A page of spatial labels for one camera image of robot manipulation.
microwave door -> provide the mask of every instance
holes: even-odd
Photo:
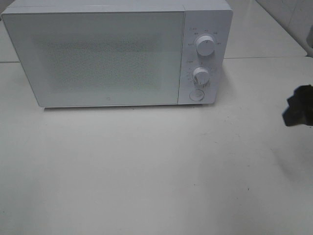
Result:
[[[42,107],[178,103],[184,12],[4,17]]]

control panel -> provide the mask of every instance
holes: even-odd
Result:
[[[186,11],[178,104],[214,103],[231,10]]]

timer knob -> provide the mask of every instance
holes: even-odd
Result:
[[[215,48],[215,38],[210,35],[202,35],[196,40],[197,52],[199,55],[208,56]]]
[[[204,84],[208,83],[210,80],[210,73],[204,67],[196,68],[193,71],[192,75],[193,75],[194,83],[196,83],[198,85],[204,85]]]

white table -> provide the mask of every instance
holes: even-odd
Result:
[[[1,235],[311,235],[313,59],[226,59],[215,105],[40,108],[0,64]]]
[[[225,58],[306,56],[306,51],[255,1],[227,0],[234,10]],[[18,61],[0,22],[0,62]]]

microwave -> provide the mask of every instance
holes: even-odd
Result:
[[[210,104],[224,0],[16,0],[1,15],[41,107]]]

